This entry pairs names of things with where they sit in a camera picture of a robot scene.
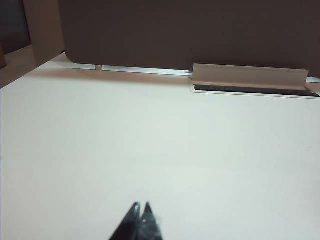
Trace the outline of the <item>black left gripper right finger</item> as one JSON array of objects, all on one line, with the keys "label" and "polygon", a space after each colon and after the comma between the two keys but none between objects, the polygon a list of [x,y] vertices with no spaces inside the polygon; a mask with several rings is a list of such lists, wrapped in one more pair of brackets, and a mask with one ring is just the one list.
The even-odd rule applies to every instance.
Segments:
[{"label": "black left gripper right finger", "polygon": [[137,240],[163,240],[159,224],[149,202],[145,204],[136,234]]}]

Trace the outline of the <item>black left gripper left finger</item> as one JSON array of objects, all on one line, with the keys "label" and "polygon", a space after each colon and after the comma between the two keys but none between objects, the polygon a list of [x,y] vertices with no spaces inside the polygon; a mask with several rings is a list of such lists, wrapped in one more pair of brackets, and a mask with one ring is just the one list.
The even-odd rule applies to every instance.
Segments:
[{"label": "black left gripper left finger", "polygon": [[138,232],[138,225],[140,221],[140,211],[141,206],[139,202],[135,202],[124,218],[122,219],[121,223],[114,231],[112,236],[109,238],[110,240],[136,240],[137,239],[137,232]]}]

